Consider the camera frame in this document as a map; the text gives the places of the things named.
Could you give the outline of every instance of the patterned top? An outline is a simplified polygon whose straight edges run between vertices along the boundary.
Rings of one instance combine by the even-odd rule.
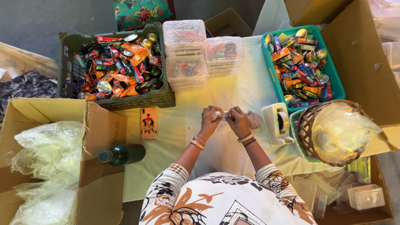
[[[139,225],[316,225],[304,201],[271,163],[256,179],[210,173],[188,182],[184,167],[171,164],[153,181]]]

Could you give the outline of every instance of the table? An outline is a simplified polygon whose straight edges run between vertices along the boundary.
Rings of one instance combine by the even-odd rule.
[[[157,138],[140,138],[140,109],[115,111],[128,118],[127,143],[142,144],[146,148],[146,156],[142,161],[125,166],[124,202],[143,199],[157,174],[179,157],[200,130],[203,108],[215,105],[228,111],[237,105],[244,112],[251,110],[260,114],[261,107],[278,102],[261,52],[261,36],[242,40],[245,57],[237,75],[209,78],[206,89],[176,93],[176,107],[157,108]],[[264,125],[254,130],[254,134],[265,153],[284,175],[332,169],[324,163],[306,162],[297,156],[292,145],[272,147]],[[377,138],[372,143],[373,147],[367,148],[362,157],[389,151]],[[254,178],[253,165],[232,130],[211,136],[190,178],[217,171]]]

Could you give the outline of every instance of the black bracelet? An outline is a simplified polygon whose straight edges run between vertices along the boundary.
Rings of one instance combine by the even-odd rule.
[[[254,140],[250,141],[249,143],[247,143],[247,144],[243,145],[243,147],[246,147],[246,146],[248,146],[249,144],[253,143],[254,141],[256,141],[256,139],[254,139]]]

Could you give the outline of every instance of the tape dispenser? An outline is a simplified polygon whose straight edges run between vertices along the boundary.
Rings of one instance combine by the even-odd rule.
[[[261,116],[272,147],[294,143],[294,139],[289,136],[290,121],[285,103],[262,107]]]

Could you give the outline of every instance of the bottle cap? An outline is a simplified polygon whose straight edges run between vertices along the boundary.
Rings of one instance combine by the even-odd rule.
[[[112,160],[112,151],[106,150],[106,151],[101,151],[97,155],[97,159],[101,163],[108,163]]]

